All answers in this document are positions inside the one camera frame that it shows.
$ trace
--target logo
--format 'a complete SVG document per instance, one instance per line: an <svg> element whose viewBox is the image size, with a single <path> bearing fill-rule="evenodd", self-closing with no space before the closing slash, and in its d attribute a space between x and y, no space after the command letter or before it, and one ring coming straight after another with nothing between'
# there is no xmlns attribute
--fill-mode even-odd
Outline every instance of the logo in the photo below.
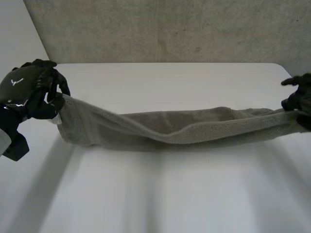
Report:
<svg viewBox="0 0 311 233"><path fill-rule="evenodd" d="M11 80L11 83L12 83L12 85L14 86L15 84L17 84L17 83L19 83L19 82L21 82L21 81L23 81L24 79L21 79L21 80L19 80L19 81L16 81L16 82L14 82L13 80Z"/></svg>

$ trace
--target white table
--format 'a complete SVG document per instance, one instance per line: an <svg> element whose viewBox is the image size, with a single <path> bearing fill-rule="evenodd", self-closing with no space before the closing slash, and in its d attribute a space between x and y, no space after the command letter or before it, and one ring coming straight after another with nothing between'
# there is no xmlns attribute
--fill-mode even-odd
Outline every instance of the white table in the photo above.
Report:
<svg viewBox="0 0 311 233"><path fill-rule="evenodd" d="M117 113L280 108L295 91L276 64L64 64L72 96ZM0 158L2 233L311 232L310 134L194 152L65 144L20 126L31 151Z"/></svg>

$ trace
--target black glove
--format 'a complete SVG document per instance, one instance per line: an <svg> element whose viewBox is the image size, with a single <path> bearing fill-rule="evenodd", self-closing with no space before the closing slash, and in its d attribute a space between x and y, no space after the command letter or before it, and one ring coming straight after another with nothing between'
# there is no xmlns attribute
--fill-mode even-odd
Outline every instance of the black glove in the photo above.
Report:
<svg viewBox="0 0 311 233"><path fill-rule="evenodd" d="M294 76L281 83L286 85L298 85L297 91L292 93L286 100L282 101L282 107L285 111L300 110L305 115L297 118L297 123L311 131L311 74Z"/></svg>
<svg viewBox="0 0 311 233"><path fill-rule="evenodd" d="M55 62L36 59L14 68L0 84L0 103L16 110L23 121L54 118L64 105L57 86L70 95L66 78L55 66ZM46 93L48 103L44 101Z"/></svg>

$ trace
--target gray wall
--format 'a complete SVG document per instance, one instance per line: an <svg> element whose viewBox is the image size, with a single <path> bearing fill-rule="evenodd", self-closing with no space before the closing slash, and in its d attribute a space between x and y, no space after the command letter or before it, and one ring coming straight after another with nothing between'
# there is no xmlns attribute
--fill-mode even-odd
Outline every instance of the gray wall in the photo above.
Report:
<svg viewBox="0 0 311 233"><path fill-rule="evenodd" d="M24 0L58 63L271 62L311 71L311 0Z"/></svg>

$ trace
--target gray towel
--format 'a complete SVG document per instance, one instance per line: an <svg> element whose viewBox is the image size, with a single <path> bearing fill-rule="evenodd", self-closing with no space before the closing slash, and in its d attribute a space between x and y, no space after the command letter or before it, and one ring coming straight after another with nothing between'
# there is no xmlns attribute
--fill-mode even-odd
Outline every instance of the gray towel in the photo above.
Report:
<svg viewBox="0 0 311 233"><path fill-rule="evenodd" d="M82 146L148 151L213 148L305 132L296 123L297 111L219 107L118 115L66 95L64 98L58 129L65 141Z"/></svg>

